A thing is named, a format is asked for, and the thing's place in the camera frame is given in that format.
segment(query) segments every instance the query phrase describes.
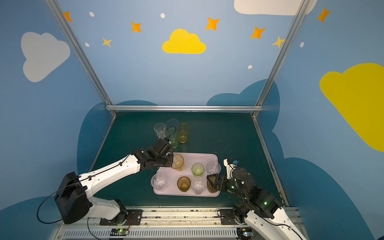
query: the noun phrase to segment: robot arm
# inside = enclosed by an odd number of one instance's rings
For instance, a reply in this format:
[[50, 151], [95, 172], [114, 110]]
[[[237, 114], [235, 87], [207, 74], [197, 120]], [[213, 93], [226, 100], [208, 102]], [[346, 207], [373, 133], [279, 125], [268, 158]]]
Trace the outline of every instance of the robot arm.
[[171, 167], [172, 162], [172, 147], [165, 139], [159, 139], [148, 149], [137, 149], [98, 170], [79, 176], [75, 172], [65, 175], [55, 195], [63, 222], [70, 224], [83, 217], [97, 217], [111, 220], [115, 225], [123, 224], [127, 211], [119, 200], [99, 199], [93, 195], [128, 175], [154, 166]]
[[237, 164], [238, 161], [235, 158], [225, 159], [227, 176], [219, 174], [207, 176], [213, 189], [226, 191], [242, 198], [235, 206], [236, 221], [239, 224], [248, 224], [264, 239], [305, 240], [275, 197], [257, 187], [252, 175], [246, 169], [237, 167]]

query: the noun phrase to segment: black mounting plate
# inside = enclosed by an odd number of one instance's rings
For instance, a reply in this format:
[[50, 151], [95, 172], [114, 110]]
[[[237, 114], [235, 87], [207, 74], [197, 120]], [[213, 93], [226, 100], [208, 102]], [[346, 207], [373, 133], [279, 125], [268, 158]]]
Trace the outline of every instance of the black mounting plate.
[[[143, 210], [141, 210], [141, 209], [127, 209], [127, 212], [128, 212], [127, 221], [122, 226], [129, 226], [129, 224], [131, 223], [131, 219], [132, 219], [131, 226], [140, 225], [141, 215], [143, 213]], [[114, 223], [114, 221], [102, 218], [100, 220], [100, 226], [116, 226], [116, 224]]]
[[236, 225], [233, 209], [219, 209], [221, 225]]

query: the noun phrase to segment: orange star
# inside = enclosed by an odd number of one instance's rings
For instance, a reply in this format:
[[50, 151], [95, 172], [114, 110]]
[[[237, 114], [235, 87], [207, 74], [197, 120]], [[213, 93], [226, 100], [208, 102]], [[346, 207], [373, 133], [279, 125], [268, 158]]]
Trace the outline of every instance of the orange star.
[[219, 20], [220, 19], [212, 20], [212, 19], [208, 18], [208, 26], [205, 30], [213, 29], [216, 31], [216, 25], [219, 22]]
[[137, 31], [137, 32], [140, 32], [140, 33], [141, 33], [141, 30], [140, 30], [140, 25], [141, 25], [141, 23], [134, 24], [133, 22], [131, 22], [131, 24], [132, 24], [132, 26], [133, 26], [132, 32]]
[[327, 11], [325, 8], [323, 10], [323, 12], [321, 13], [321, 15], [317, 18], [319, 20], [321, 20], [321, 22], [323, 23], [324, 22], [324, 19], [328, 16], [328, 14], [330, 14], [331, 11]]
[[254, 32], [253, 35], [251, 36], [251, 39], [252, 39], [252, 38], [258, 38], [258, 39], [260, 39], [260, 38], [262, 37], [262, 33], [263, 33], [264, 30], [265, 30], [265, 28], [264, 28], [264, 29], [258, 29], [258, 28], [255, 28], [255, 32]]
[[70, 18], [70, 12], [66, 12], [66, 13], [64, 13], [64, 16], [65, 16], [65, 18], [66, 18], [68, 21], [72, 22], [72, 19]]

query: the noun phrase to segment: brown glass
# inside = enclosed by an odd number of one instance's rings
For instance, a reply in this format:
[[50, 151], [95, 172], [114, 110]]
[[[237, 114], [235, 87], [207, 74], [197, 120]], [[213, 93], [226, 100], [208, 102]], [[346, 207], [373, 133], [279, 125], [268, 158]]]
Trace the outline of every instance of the brown glass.
[[191, 180], [188, 177], [181, 177], [177, 180], [177, 187], [180, 191], [186, 192], [191, 186]]

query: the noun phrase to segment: yellow cloud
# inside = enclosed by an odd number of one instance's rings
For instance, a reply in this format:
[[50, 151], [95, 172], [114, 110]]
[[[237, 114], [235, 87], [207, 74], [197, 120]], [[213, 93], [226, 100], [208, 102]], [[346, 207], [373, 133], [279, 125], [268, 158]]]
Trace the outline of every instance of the yellow cloud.
[[175, 30], [169, 37], [169, 41], [163, 43], [163, 51], [166, 53], [203, 53], [207, 47], [200, 42], [199, 37], [184, 29]]
[[320, 88], [356, 133], [384, 152], [384, 67], [363, 63], [343, 74], [329, 72]]

